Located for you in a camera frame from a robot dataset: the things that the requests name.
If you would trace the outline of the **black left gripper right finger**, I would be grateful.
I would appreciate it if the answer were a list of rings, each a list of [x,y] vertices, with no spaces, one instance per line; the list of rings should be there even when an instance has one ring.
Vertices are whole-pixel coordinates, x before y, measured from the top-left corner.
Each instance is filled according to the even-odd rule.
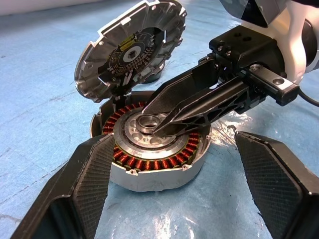
[[[319,178],[282,142],[237,131],[253,201],[274,239],[319,237]]]

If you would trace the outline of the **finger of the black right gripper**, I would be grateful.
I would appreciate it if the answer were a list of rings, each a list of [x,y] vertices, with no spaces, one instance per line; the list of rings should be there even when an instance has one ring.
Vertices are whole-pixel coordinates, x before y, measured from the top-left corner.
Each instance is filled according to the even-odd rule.
[[[218,71],[219,65],[213,59],[207,59],[163,83],[151,95],[143,108],[143,113],[157,115],[171,112],[183,100],[216,84]]]
[[[240,77],[204,89],[177,104],[154,130],[155,136],[176,136],[210,125],[214,120],[243,105],[249,86]]]

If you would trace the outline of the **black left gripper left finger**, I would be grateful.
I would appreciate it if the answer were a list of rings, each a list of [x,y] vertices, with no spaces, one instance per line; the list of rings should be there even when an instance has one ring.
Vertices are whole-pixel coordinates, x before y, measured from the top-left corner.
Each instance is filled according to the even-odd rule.
[[[77,146],[45,184],[13,239],[92,239],[108,193],[115,139],[93,137]]]

